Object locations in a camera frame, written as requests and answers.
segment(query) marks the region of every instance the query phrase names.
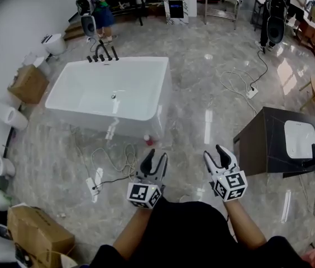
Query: small red bottle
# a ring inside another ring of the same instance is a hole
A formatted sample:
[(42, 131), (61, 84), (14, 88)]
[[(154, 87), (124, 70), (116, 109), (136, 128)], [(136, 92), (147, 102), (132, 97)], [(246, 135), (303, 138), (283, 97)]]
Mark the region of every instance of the small red bottle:
[(144, 140), (148, 146), (151, 146), (152, 144), (154, 144), (154, 142), (152, 141), (152, 138), (148, 134), (144, 135)]

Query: basin faucet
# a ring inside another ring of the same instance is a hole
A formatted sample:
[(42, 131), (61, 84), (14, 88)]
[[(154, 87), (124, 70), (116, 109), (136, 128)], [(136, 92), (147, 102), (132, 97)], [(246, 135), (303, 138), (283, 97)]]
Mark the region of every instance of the basin faucet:
[(304, 161), (302, 166), (304, 168), (311, 167), (315, 165), (315, 144), (312, 144), (312, 159), (308, 161)]
[(99, 39), (99, 44), (98, 44), (97, 47), (96, 47), (96, 56), (98, 56), (98, 49), (99, 49), (100, 47), (103, 47), (103, 50), (106, 52), (106, 55), (107, 55), (108, 60), (111, 61), (111, 60), (112, 60), (112, 57), (109, 56), (109, 53), (108, 53), (108, 51), (107, 51), (106, 47), (104, 46), (104, 43), (103, 43), (103, 41), (102, 41), (101, 39)]

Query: white bathtub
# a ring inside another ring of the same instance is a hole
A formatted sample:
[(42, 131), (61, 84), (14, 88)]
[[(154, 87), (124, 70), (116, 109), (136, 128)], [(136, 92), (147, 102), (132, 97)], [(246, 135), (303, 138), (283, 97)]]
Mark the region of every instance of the white bathtub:
[(160, 139), (171, 91), (168, 58), (77, 61), (66, 64), (45, 105), (67, 123), (106, 132), (107, 138)]

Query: white wall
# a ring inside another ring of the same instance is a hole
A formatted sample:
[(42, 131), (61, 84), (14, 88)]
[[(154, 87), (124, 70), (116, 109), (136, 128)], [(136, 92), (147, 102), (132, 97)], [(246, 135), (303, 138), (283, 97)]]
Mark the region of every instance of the white wall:
[[(0, 1), (0, 98), (15, 107), (19, 105), (6, 88), (23, 57), (29, 52), (47, 56), (41, 39), (45, 34), (64, 33), (68, 19), (76, 11), (75, 0)], [(0, 152), (4, 150), (9, 129), (0, 124)]]

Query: marble floor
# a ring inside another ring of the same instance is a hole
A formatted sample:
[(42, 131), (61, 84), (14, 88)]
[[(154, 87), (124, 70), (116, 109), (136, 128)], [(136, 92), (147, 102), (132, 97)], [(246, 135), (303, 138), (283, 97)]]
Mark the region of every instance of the marble floor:
[[(244, 99), (226, 90), (219, 82), (224, 71), (234, 68), (257, 78), (265, 66), (257, 57), (254, 44), (260, 31), (249, 24), (254, 0), (244, 0), (237, 29), (233, 23), (208, 17), (203, 23), (202, 13), (190, 19), (188, 26), (169, 26), (163, 17), (144, 18), (144, 26), (137, 21), (114, 26), (118, 38), (114, 46), (119, 56), (167, 56), (170, 59), (173, 95), (165, 137), (154, 145), (158, 154), (169, 155), (165, 178), (166, 199), (177, 202), (183, 195), (206, 202), (226, 211), (220, 198), (215, 198), (202, 159), (204, 150), (214, 151), (215, 144), (233, 150), (233, 137), (252, 120), (254, 114)], [(16, 202), (37, 206), (51, 215), (76, 236), (74, 257), (89, 262), (101, 244), (112, 244), (135, 211), (126, 201), (128, 179), (105, 184), (92, 203), (86, 186), (87, 171), (95, 176), (90, 156), (99, 147), (107, 150), (112, 161), (121, 167), (124, 147), (134, 145), (138, 159), (149, 151), (143, 140), (114, 136), (71, 128), (44, 107), (47, 95), (66, 63), (85, 59), (90, 45), (84, 38), (68, 43), (68, 49), (57, 60), (49, 61), (52, 73), (50, 85), (40, 104), (26, 109), (30, 123), (17, 132), (10, 143), (8, 157), (17, 168), (8, 192)], [(268, 72), (258, 81), (258, 94), (251, 100), (257, 111), (262, 106), (299, 111), (311, 96), (310, 88), (299, 92), (311, 75), (315, 75), (315, 58), (311, 51), (298, 46), (287, 29), (283, 42), (262, 58)], [(242, 74), (249, 83), (249, 77)], [(231, 82), (241, 92), (244, 83), (231, 76)], [(304, 113), (315, 115), (315, 104)], [(82, 151), (80, 157), (75, 141)], [(110, 165), (106, 156), (98, 152), (95, 164), (104, 171), (103, 180), (122, 176)], [(312, 206), (315, 197), (315, 173), (302, 176), (309, 203), (300, 178), (282, 179), (280, 174), (248, 177), (249, 187), (241, 202), (266, 237), (285, 236), (293, 247), (303, 253), (315, 244), (315, 216)], [(285, 193), (292, 197), (288, 220), (281, 222)]]

